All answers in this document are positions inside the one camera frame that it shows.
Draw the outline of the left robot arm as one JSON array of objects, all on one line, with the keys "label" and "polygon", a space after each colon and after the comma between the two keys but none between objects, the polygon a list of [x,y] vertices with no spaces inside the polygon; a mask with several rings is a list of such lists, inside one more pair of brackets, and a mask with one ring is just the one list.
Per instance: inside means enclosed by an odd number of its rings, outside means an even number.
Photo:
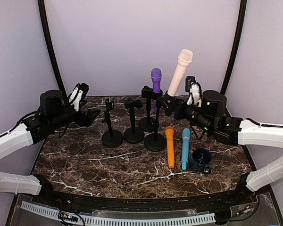
[{"label": "left robot arm", "polygon": [[[70,123],[89,127],[99,110],[82,110],[89,86],[78,83],[65,97],[60,90],[49,90],[40,95],[39,108],[23,116],[10,130],[0,134],[0,160],[24,147],[35,145]],[[42,175],[17,175],[0,171],[0,193],[38,195],[47,205],[57,202],[52,184]]]}]

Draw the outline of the orange microphone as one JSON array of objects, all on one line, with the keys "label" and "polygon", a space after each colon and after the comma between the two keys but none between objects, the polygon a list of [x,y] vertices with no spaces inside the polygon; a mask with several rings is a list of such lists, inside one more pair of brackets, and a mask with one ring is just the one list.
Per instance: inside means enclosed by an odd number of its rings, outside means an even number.
[{"label": "orange microphone", "polygon": [[167,162],[170,169],[173,169],[175,167],[174,133],[175,131],[173,127],[166,127],[165,136],[167,145]]}]

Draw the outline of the blue microphone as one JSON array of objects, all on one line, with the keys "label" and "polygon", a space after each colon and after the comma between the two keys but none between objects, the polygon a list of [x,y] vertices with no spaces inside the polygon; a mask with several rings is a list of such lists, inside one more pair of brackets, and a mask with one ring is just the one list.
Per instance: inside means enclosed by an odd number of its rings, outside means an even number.
[{"label": "blue microphone", "polygon": [[189,161],[191,131],[189,128],[184,128],[182,131],[182,157],[181,167],[182,170],[187,170]]}]

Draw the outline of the black stand of orange microphone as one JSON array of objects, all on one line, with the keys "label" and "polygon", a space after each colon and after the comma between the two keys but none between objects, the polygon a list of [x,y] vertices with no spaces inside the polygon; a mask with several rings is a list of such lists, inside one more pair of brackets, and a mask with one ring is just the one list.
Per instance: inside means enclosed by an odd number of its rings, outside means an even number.
[{"label": "black stand of orange microphone", "polygon": [[135,126],[135,108],[142,108],[141,100],[128,98],[125,102],[125,109],[129,109],[131,127],[124,132],[124,140],[130,144],[137,144],[143,141],[144,131]]}]

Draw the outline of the black stand of pink microphone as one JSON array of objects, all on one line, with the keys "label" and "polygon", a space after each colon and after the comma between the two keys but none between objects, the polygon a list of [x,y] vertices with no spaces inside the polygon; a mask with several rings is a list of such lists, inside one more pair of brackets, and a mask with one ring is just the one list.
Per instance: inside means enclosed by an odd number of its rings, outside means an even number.
[{"label": "black stand of pink microphone", "polygon": [[157,111],[156,111],[156,121],[153,123],[154,124],[154,132],[147,135],[145,140],[144,140],[144,146],[146,149],[152,152],[159,152],[165,149],[167,147],[166,145],[166,138],[158,133],[159,129],[159,114],[160,114],[160,109],[161,104],[158,100],[156,100],[156,106],[157,106]]}]

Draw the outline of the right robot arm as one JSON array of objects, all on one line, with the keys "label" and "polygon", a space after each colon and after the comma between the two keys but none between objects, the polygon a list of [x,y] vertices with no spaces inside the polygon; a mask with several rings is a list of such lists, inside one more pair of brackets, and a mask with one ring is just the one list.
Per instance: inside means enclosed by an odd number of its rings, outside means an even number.
[{"label": "right robot arm", "polygon": [[[216,141],[232,146],[261,145],[283,148],[283,124],[256,122],[250,118],[227,117],[225,107],[227,98],[214,90],[206,90],[201,95],[201,105],[188,105],[181,98],[164,96],[158,101],[166,115],[175,119],[186,119],[212,136]],[[232,192],[231,200],[242,204],[250,193],[283,178],[283,155],[272,163],[243,174]]]}]

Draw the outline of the black stand of blue microphone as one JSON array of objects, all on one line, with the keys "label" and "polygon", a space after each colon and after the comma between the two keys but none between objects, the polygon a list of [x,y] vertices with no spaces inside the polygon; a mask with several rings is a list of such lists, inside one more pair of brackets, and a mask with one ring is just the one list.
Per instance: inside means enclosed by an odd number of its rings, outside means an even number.
[{"label": "black stand of blue microphone", "polygon": [[114,109],[114,101],[110,101],[107,98],[105,100],[105,106],[106,110],[104,111],[104,120],[102,123],[107,124],[108,130],[102,135],[101,141],[108,148],[118,147],[122,144],[124,138],[119,130],[112,129],[110,111]]}]

